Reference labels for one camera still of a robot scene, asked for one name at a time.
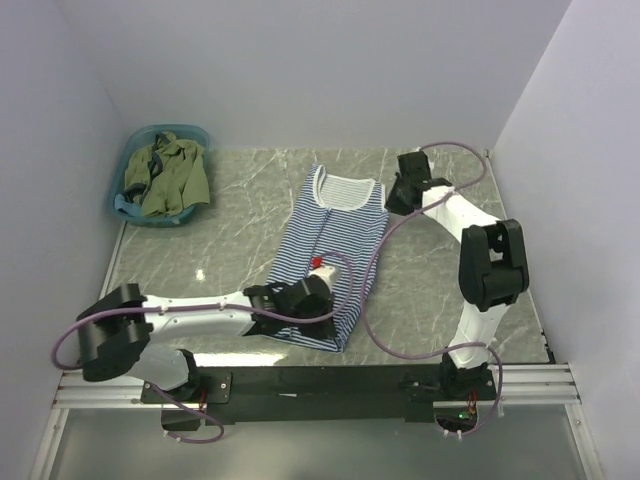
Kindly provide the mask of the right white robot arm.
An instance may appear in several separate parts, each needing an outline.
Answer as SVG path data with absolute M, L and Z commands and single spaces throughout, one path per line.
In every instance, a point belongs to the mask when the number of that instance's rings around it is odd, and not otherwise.
M 490 380 L 486 347 L 509 307 L 529 287 L 523 230 L 518 221 L 484 212 L 448 180 L 434 177 L 424 152 L 400 155 L 398 167 L 387 210 L 408 216 L 436 203 L 424 214 L 460 243 L 458 284 L 464 306 L 451 341 L 455 349 L 442 355 L 438 377 L 442 393 L 460 399 Z

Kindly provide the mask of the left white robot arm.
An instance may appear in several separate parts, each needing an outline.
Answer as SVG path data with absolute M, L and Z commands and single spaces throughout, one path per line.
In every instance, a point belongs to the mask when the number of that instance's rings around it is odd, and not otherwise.
M 143 295 L 126 284 L 78 318 L 80 369 L 85 381 L 132 376 L 176 401 L 193 399 L 202 385 L 194 356 L 171 340 L 199 335 L 268 336 L 297 328 L 324 340 L 336 331 L 334 285 L 339 272 L 320 267 L 293 284 L 255 285 L 218 297 L 171 299 Z

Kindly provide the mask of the blue white striped tank top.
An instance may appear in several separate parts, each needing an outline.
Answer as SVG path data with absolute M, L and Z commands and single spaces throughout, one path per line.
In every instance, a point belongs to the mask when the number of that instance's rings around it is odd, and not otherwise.
M 307 276 L 311 259 L 322 256 L 341 277 L 334 302 L 345 305 L 334 317 L 339 345 L 299 345 L 342 352 L 360 316 L 359 293 L 370 293 L 377 267 L 365 270 L 389 222 L 385 188 L 373 179 L 350 179 L 311 167 L 294 205 L 267 281 L 294 283 Z

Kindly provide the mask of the olive green tank top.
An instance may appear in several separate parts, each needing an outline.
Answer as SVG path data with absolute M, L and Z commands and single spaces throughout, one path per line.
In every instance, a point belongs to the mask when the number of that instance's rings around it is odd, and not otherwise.
M 142 218 L 175 217 L 210 202 L 206 149 L 198 141 L 161 131 L 134 151 L 116 195 L 118 208 Z

